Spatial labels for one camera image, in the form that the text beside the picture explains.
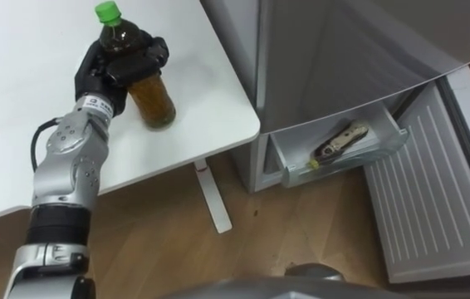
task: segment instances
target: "white door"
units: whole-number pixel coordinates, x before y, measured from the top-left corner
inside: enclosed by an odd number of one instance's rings
[[[365,166],[393,283],[470,275],[470,70],[429,83],[405,145]]]

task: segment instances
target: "silver refrigerator panel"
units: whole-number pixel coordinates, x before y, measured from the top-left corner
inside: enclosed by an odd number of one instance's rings
[[[469,276],[469,68],[429,83],[398,124],[405,145],[365,166],[389,281]]]
[[[262,0],[262,132],[333,115],[470,62],[468,0]]]

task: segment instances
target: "table top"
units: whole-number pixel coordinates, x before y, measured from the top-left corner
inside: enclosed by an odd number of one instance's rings
[[[170,50],[163,79],[175,122],[149,130],[129,98],[110,127],[101,193],[252,140],[259,120],[198,0],[119,0],[123,17]],[[74,105],[73,78],[101,25],[92,0],[0,0],[0,216],[30,207],[30,141]],[[45,155],[48,130],[37,146]]]

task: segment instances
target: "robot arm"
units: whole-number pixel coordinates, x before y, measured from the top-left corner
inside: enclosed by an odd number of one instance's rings
[[[95,284],[84,275],[108,128],[125,108],[125,86],[158,72],[168,58],[163,49],[153,39],[145,55],[107,64],[99,43],[91,45],[75,76],[76,104],[59,119],[35,171],[27,239],[16,252],[5,299],[95,298]]]

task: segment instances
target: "brown liquid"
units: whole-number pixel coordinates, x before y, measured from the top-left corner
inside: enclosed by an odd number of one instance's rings
[[[176,109],[159,74],[134,83],[128,92],[148,126],[160,129],[176,117]]]
[[[139,28],[125,19],[116,27],[104,26],[100,44],[112,59],[146,47]],[[160,129],[176,117],[176,109],[159,74],[134,83],[127,89],[148,126]]]

